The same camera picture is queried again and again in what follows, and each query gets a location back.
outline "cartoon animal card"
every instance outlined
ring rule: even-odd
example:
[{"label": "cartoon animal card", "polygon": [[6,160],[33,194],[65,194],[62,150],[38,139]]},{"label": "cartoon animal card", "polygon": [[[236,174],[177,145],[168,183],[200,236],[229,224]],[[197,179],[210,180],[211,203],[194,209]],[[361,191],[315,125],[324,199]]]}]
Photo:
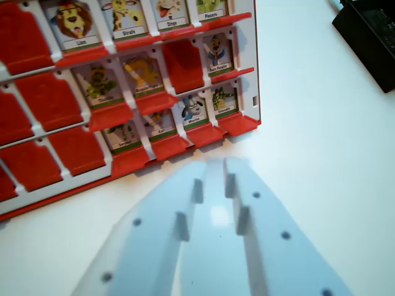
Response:
[{"label": "cartoon animal card", "polygon": [[199,20],[206,22],[228,15],[227,0],[196,0]]},{"label": "cartoon animal card", "polygon": [[231,43],[226,39],[224,33],[204,37],[203,47],[206,51],[209,76],[219,75],[234,69]]},{"label": "cartoon animal card", "polygon": [[144,115],[143,122],[151,142],[171,134],[177,134],[172,113],[169,109]]},{"label": "cartoon animal card", "polygon": [[99,0],[114,40],[121,41],[148,34],[140,0]]},{"label": "cartoon animal card", "polygon": [[146,52],[120,58],[135,97],[163,91],[165,86],[156,59]]},{"label": "cartoon animal card", "polygon": [[106,128],[102,131],[104,139],[111,150],[116,154],[141,145],[140,136],[133,120],[129,120],[121,125]]},{"label": "cartoon animal card", "polygon": [[237,89],[231,84],[224,84],[211,89],[215,117],[222,118],[239,111]]},{"label": "cartoon animal card", "polygon": [[189,25],[185,0],[151,0],[159,31],[169,31]]},{"label": "cartoon animal card", "polygon": [[97,109],[123,101],[122,91],[115,73],[96,62],[72,68],[91,109]]},{"label": "cartoon animal card", "polygon": [[41,6],[64,52],[101,44],[98,29],[85,3],[48,0],[41,2]]},{"label": "cartoon animal card", "polygon": [[185,97],[182,102],[178,102],[178,108],[184,118],[183,124],[186,130],[209,122],[206,102],[198,95],[190,94]]}]

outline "red flip-up tile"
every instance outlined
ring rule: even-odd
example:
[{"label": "red flip-up tile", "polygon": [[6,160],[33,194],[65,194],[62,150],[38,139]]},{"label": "red flip-up tile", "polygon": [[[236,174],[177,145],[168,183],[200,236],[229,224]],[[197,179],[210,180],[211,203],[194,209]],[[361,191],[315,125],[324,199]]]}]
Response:
[{"label": "red flip-up tile", "polygon": [[248,116],[243,116],[241,112],[218,119],[221,128],[231,134],[231,136],[239,136],[256,129],[259,121]]},{"label": "red flip-up tile", "polygon": [[166,138],[151,142],[152,149],[156,159],[163,160],[167,157],[179,154],[188,147],[189,142],[180,137],[179,134],[173,134]]},{"label": "red flip-up tile", "polygon": [[0,91],[0,145],[33,135],[29,119],[15,96]]},{"label": "red flip-up tile", "polygon": [[52,146],[73,176],[104,166],[104,155],[94,134],[80,126],[48,136]]},{"label": "red flip-up tile", "polygon": [[213,126],[210,122],[186,131],[188,139],[191,140],[196,147],[221,140],[224,134],[225,132],[223,129],[218,126]]},{"label": "red flip-up tile", "polygon": [[0,188],[1,188],[0,202],[3,202],[7,199],[11,199],[11,198],[17,196],[17,194],[15,193],[14,183],[12,182],[10,177],[8,177],[8,175],[2,169],[1,166],[0,166]]},{"label": "red flip-up tile", "polygon": [[53,65],[51,52],[35,17],[16,2],[0,5],[0,60],[11,75]]},{"label": "red flip-up tile", "polygon": [[143,146],[113,155],[111,176],[123,176],[142,168],[149,161]]},{"label": "red flip-up tile", "polygon": [[124,51],[126,49],[136,48],[140,46],[150,45],[157,41],[160,41],[162,38],[160,36],[143,36],[138,38],[131,38],[122,41],[116,41],[115,46],[118,51]]},{"label": "red flip-up tile", "polygon": [[237,69],[234,69],[232,71],[229,71],[229,72],[226,72],[226,73],[219,74],[219,75],[211,77],[211,83],[214,84],[214,83],[218,83],[218,82],[221,82],[221,81],[224,81],[224,80],[227,80],[227,79],[236,78],[236,77],[238,77],[240,75],[243,75],[243,74],[246,74],[246,73],[250,73],[250,72],[253,72],[253,71],[254,71],[254,67],[247,68],[247,69],[240,70],[240,71],[237,70]]},{"label": "red flip-up tile", "polygon": [[245,12],[243,14],[235,14],[235,15],[227,15],[225,17],[219,17],[216,20],[212,20],[209,22],[203,23],[204,30],[214,30],[226,26],[230,26],[231,24],[238,22],[239,20],[244,20],[252,17],[252,13]]},{"label": "red flip-up tile", "polygon": [[52,72],[20,78],[15,83],[46,131],[83,120],[69,84],[65,80],[58,80]]},{"label": "red flip-up tile", "polygon": [[72,51],[68,53],[63,52],[63,58],[56,62],[56,67],[67,67],[89,60],[99,59],[108,55],[109,52],[103,44],[95,47],[79,49],[77,51]]},{"label": "red flip-up tile", "polygon": [[62,180],[60,169],[47,147],[37,146],[33,141],[2,149],[0,157],[28,191]]},{"label": "red flip-up tile", "polygon": [[204,86],[199,49],[190,40],[165,43],[162,51],[168,77],[177,94]]},{"label": "red flip-up tile", "polygon": [[167,91],[155,92],[143,97],[136,97],[136,105],[142,115],[152,114],[174,106],[178,102],[177,97]]},{"label": "red flip-up tile", "polygon": [[196,33],[203,32],[205,30],[206,30],[205,26],[195,27],[193,25],[190,25],[184,28],[161,32],[160,37],[162,38],[163,41],[166,41],[171,39],[182,38],[189,35],[194,35]]},{"label": "red flip-up tile", "polygon": [[126,102],[91,110],[91,113],[91,119],[89,120],[90,131],[100,131],[105,128],[121,125],[133,118],[133,112]]}]

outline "cartoon monkey card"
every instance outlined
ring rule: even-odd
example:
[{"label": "cartoon monkey card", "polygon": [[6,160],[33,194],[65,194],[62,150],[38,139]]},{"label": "cartoon monkey card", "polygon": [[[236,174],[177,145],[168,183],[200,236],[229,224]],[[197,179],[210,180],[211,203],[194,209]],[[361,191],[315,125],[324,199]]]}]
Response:
[{"label": "cartoon monkey card", "polygon": [[44,14],[64,52],[101,44],[89,7],[77,1],[41,2]]},{"label": "cartoon monkey card", "polygon": [[143,123],[151,142],[177,134],[173,116],[169,109],[144,115]]},{"label": "cartoon monkey card", "polygon": [[231,84],[212,88],[211,95],[216,119],[239,111],[237,89]]},{"label": "cartoon monkey card", "polygon": [[178,102],[178,108],[184,119],[183,125],[185,130],[209,122],[206,102],[197,94],[190,94],[188,97],[184,97],[182,102]]},{"label": "cartoon monkey card", "polygon": [[120,57],[128,82],[135,97],[163,91],[165,86],[156,59],[146,52]]},{"label": "cartoon monkey card", "polygon": [[133,120],[102,130],[111,153],[116,154],[141,146],[140,136]]},{"label": "cartoon monkey card", "polygon": [[224,33],[204,37],[203,47],[206,51],[209,76],[219,75],[234,69],[231,43]]},{"label": "cartoon monkey card", "polygon": [[189,25],[185,0],[151,0],[159,31],[169,31]]},{"label": "cartoon monkey card", "polygon": [[91,109],[97,109],[124,101],[115,73],[96,62],[72,68]]},{"label": "cartoon monkey card", "polygon": [[196,6],[201,22],[215,20],[228,15],[227,0],[196,0]]},{"label": "cartoon monkey card", "polygon": [[114,40],[121,41],[148,34],[140,0],[99,0]]}]

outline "white table surface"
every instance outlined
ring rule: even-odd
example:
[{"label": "white table surface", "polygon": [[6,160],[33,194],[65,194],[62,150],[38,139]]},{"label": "white table surface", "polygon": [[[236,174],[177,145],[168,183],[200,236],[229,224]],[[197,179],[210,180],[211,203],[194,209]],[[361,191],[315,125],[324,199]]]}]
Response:
[{"label": "white table surface", "polygon": [[325,0],[257,1],[262,125],[0,224],[0,295],[70,295],[111,227],[193,160],[248,158],[356,295],[394,295],[395,93]]}]

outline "cartoon crocodile card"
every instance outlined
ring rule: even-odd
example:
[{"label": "cartoon crocodile card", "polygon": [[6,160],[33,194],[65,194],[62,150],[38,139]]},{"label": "cartoon crocodile card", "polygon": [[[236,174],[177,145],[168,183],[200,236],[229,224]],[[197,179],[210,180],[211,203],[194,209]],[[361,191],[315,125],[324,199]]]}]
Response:
[{"label": "cartoon crocodile card", "polygon": [[215,20],[228,15],[227,0],[196,0],[196,6],[201,22]]},{"label": "cartoon crocodile card", "polygon": [[231,84],[212,88],[211,95],[216,119],[239,111],[237,89]]},{"label": "cartoon crocodile card", "polygon": [[148,34],[140,0],[99,0],[114,40],[121,41]]},{"label": "cartoon crocodile card", "polygon": [[120,61],[128,73],[129,84],[135,97],[165,89],[156,59],[149,57],[146,52],[123,56]]},{"label": "cartoon crocodile card", "polygon": [[144,115],[143,122],[151,142],[177,134],[173,116],[169,109]]},{"label": "cartoon crocodile card", "polygon": [[133,120],[102,131],[112,154],[129,150],[141,145],[140,136]]},{"label": "cartoon crocodile card", "polygon": [[89,7],[76,1],[40,2],[44,14],[64,52],[101,44]]},{"label": "cartoon crocodile card", "polygon": [[205,56],[209,76],[219,75],[234,69],[231,43],[224,33],[204,37],[203,47],[206,50]]},{"label": "cartoon crocodile card", "polygon": [[206,102],[197,94],[185,97],[182,102],[178,102],[178,108],[184,119],[184,129],[188,130],[195,126],[209,122]]},{"label": "cartoon crocodile card", "polygon": [[185,0],[151,0],[159,31],[169,31],[189,25]]},{"label": "cartoon crocodile card", "polygon": [[124,101],[115,73],[96,62],[72,68],[85,99],[91,109],[97,109]]}]

